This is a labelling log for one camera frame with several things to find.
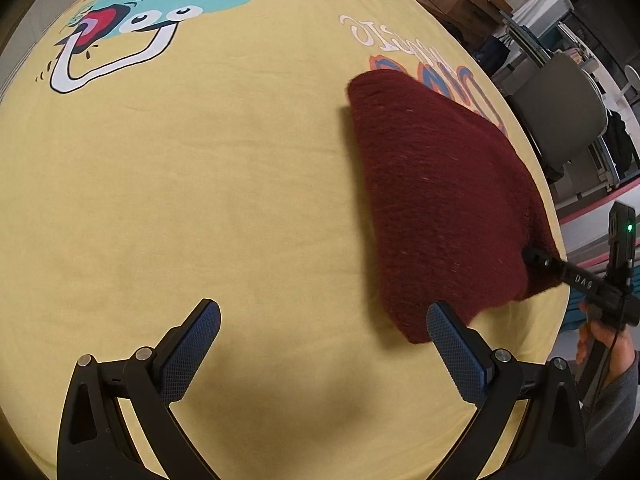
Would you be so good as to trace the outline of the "right grey sleeve forearm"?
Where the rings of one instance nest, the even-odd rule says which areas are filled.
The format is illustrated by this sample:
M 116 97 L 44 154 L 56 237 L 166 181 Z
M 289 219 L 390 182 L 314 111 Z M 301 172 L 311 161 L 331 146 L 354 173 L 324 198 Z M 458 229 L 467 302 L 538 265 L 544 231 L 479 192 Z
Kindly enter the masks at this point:
M 631 367 L 604 387 L 591 406 L 582 407 L 588 479 L 600 474 L 628 434 L 636 409 L 638 361 L 635 351 Z

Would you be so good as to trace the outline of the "person's right hand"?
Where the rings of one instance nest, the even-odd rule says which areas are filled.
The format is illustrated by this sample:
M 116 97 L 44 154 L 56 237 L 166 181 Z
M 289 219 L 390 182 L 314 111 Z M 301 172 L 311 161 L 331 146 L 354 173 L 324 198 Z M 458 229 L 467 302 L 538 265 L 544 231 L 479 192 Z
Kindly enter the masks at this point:
M 638 354 L 632 330 L 625 325 L 613 328 L 597 318 L 597 308 L 588 300 L 579 305 L 587 321 L 579 329 L 576 362 L 582 367 L 577 378 L 579 395 L 585 399 L 591 390 L 600 391 L 627 374 L 632 388 L 639 383 Z

